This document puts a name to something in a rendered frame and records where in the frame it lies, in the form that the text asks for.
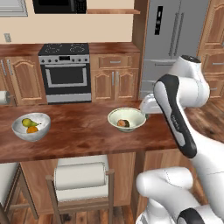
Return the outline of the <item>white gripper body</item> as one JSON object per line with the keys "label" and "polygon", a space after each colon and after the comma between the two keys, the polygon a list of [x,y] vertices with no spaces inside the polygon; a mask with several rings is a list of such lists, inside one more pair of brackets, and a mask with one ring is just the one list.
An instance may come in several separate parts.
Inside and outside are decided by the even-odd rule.
{"label": "white gripper body", "polygon": [[140,108],[141,112],[146,115],[162,114],[162,110],[158,106],[157,101],[154,97],[154,94],[147,94],[143,98],[139,108]]}

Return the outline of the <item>pale green bowl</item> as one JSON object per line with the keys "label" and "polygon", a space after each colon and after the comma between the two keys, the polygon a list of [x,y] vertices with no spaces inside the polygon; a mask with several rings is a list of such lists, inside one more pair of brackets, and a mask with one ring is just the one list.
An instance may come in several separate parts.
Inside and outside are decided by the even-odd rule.
{"label": "pale green bowl", "polygon": [[[119,120],[128,120],[129,127],[117,126]],[[131,132],[146,122],[146,116],[136,108],[116,108],[108,114],[108,122],[122,132]]]}

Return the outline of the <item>white marbled bowl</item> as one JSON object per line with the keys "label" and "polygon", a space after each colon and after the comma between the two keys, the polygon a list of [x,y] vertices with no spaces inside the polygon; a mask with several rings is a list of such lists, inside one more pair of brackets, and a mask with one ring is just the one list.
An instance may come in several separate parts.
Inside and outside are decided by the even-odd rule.
{"label": "white marbled bowl", "polygon": [[[32,122],[36,123],[35,127],[38,130],[32,133],[28,133],[28,127],[22,124],[24,119],[30,119]],[[44,113],[30,113],[22,115],[11,125],[14,134],[28,142],[36,142],[43,138],[49,131],[50,127],[51,118]]]}

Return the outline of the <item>steel fridge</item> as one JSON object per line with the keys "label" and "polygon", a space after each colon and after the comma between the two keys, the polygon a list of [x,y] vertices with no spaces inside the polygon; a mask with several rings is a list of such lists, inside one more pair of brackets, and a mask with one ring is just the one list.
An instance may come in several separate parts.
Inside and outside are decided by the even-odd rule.
{"label": "steel fridge", "polygon": [[209,0],[150,0],[139,98],[181,55],[197,56]]}

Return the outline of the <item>steel oven with black hob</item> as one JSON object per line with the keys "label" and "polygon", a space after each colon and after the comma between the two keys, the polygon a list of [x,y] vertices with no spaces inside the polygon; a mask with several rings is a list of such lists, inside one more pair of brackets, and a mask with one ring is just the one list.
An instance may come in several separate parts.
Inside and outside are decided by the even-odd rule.
{"label": "steel oven with black hob", "polygon": [[48,103],[91,102],[88,43],[44,44],[38,59]]}

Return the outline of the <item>tall wooden cupboard run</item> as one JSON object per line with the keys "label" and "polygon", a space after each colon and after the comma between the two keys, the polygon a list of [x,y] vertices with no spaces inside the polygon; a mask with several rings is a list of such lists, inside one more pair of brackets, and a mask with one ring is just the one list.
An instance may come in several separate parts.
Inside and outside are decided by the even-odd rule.
{"label": "tall wooden cupboard run", "polygon": [[224,98],[224,0],[210,0],[198,54],[210,98]]}

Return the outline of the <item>wooden stool with white cushion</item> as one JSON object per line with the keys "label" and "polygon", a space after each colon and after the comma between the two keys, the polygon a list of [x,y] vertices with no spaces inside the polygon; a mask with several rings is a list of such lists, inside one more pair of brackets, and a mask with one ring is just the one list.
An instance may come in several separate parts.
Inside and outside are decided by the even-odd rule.
{"label": "wooden stool with white cushion", "polygon": [[107,155],[60,158],[45,177],[57,224],[64,224],[63,214],[101,209],[113,224],[114,179]]}
{"label": "wooden stool with white cushion", "polygon": [[[11,204],[18,184],[20,184],[23,195],[28,201],[27,204]],[[0,224],[11,224],[8,212],[26,207],[31,209],[34,219],[37,220],[39,216],[21,164],[18,162],[0,164]]]}

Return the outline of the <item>green pear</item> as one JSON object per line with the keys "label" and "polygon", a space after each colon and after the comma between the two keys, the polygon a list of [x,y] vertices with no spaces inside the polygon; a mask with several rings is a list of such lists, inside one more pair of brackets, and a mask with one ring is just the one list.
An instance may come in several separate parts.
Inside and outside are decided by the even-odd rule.
{"label": "green pear", "polygon": [[34,127],[34,126],[38,126],[39,124],[37,122],[34,122],[33,120],[31,120],[30,118],[25,118],[22,120],[22,124],[29,128],[29,127]]}

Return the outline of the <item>black microwave oven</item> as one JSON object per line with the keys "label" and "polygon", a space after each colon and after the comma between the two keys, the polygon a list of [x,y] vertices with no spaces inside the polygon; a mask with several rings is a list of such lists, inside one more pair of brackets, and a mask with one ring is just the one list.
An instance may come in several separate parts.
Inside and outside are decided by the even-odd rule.
{"label": "black microwave oven", "polygon": [[86,14],[87,0],[32,0],[36,14]]}

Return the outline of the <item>wooden wall shelf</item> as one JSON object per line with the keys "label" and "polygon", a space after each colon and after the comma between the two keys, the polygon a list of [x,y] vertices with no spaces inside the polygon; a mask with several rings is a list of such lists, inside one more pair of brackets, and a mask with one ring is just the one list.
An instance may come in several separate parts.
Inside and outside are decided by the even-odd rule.
{"label": "wooden wall shelf", "polygon": [[135,9],[87,9],[87,14],[140,14]]}

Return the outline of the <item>window with white frame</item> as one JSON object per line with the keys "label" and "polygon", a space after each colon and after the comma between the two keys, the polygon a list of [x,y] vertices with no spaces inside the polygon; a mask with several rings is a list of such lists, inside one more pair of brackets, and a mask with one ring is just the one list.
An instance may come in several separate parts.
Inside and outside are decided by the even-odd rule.
{"label": "window with white frame", "polygon": [[27,17],[25,0],[0,0],[0,17]]}

